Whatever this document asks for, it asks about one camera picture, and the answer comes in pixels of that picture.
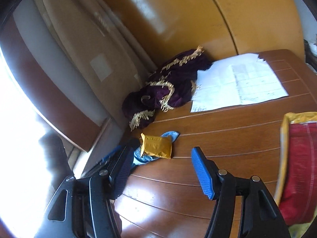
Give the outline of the red foil pouch back side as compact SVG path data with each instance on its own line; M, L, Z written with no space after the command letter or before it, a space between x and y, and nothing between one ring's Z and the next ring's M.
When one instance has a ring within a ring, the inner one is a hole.
M288 226L314 218L316 209L316 123L289 127L286 182L279 204Z

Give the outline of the yellow-rimmed storage bag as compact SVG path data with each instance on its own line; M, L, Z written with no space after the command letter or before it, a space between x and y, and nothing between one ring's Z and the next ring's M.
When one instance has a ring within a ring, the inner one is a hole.
M291 237L304 237L316 218L316 112L287 113L280 128L275 202Z

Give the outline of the blue terry towel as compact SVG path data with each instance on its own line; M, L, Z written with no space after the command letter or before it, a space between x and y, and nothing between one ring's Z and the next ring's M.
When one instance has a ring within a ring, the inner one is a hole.
M133 152L133 167L148 164L159 158L171 159L173 143L179 135L177 131L168 131L161 136L141 133L141 145Z

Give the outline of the yellow foil packet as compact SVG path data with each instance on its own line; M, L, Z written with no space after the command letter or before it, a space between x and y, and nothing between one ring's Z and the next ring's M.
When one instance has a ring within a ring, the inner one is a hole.
M141 133L141 156L148 155L171 159L172 139L170 136L151 136Z

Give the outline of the white paper sheets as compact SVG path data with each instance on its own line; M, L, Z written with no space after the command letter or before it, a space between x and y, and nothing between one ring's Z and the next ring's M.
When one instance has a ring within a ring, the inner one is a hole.
M197 76L192 113L288 96L268 62L254 53L216 61L208 70L197 71Z

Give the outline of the purple velvet cloth gold fringe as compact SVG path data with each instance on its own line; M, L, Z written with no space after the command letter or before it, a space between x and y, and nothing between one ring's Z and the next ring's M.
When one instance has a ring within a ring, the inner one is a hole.
M198 71L212 65L204 48L198 46L177 54L152 73L145 86L130 93L122 104L130 130L145 128L155 120L158 110L168 112L191 101Z

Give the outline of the beige curtain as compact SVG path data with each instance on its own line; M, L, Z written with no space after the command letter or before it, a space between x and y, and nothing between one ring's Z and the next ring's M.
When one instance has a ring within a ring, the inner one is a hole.
M138 41L103 0L35 0L58 45L121 128L135 129L150 110L122 104L156 69Z

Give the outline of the cluttered side shelf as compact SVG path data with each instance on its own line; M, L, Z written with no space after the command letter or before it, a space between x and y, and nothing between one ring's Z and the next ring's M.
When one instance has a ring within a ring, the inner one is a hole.
M316 56L316 37L314 40L307 41L304 39L305 61L312 71L316 74L317 71L317 56Z

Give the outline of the wooden wardrobe cabinet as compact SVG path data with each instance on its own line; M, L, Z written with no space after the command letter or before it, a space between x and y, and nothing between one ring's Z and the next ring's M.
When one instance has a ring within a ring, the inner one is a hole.
M161 64L202 46L213 59L288 49L304 58L294 0L103 0Z

